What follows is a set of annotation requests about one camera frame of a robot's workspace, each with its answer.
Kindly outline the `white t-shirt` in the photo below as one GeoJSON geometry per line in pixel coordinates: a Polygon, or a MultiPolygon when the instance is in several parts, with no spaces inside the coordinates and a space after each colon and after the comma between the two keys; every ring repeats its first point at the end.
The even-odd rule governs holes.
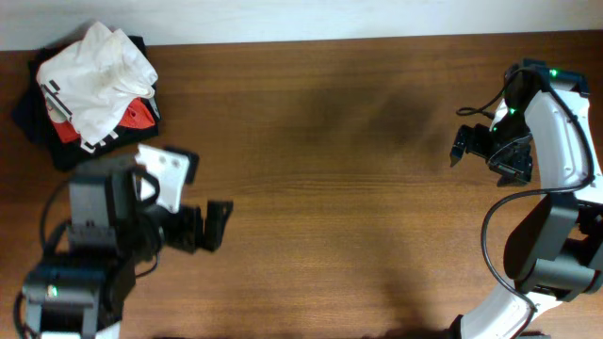
{"type": "Polygon", "coordinates": [[[123,33],[96,22],[84,38],[44,61],[36,80],[74,131],[94,146],[109,136],[131,102],[155,96],[158,74],[123,33]]]}

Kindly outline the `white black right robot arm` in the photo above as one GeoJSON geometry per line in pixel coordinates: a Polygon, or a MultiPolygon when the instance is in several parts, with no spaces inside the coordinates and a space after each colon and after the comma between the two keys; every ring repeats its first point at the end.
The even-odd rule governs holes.
{"type": "Polygon", "coordinates": [[[496,202],[481,225],[481,253],[497,285],[475,309],[458,315],[450,338],[526,338],[542,313],[602,287],[602,170],[589,128],[590,90],[581,73],[524,59],[504,74],[486,105],[461,107],[490,125],[463,125],[449,158],[482,158],[499,186],[519,192],[496,202]],[[504,204],[540,201],[510,233],[498,272],[487,249],[489,223],[504,204]]]}

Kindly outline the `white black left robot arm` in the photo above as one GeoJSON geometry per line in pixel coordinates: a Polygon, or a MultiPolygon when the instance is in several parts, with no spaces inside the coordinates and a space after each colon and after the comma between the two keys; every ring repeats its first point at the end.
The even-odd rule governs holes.
{"type": "Polygon", "coordinates": [[[211,201],[205,212],[172,212],[159,203],[158,176],[124,157],[82,164],[65,185],[71,216],[43,242],[14,301],[21,338],[119,337],[137,265],[157,264],[164,247],[216,251],[234,209],[211,201]]]}

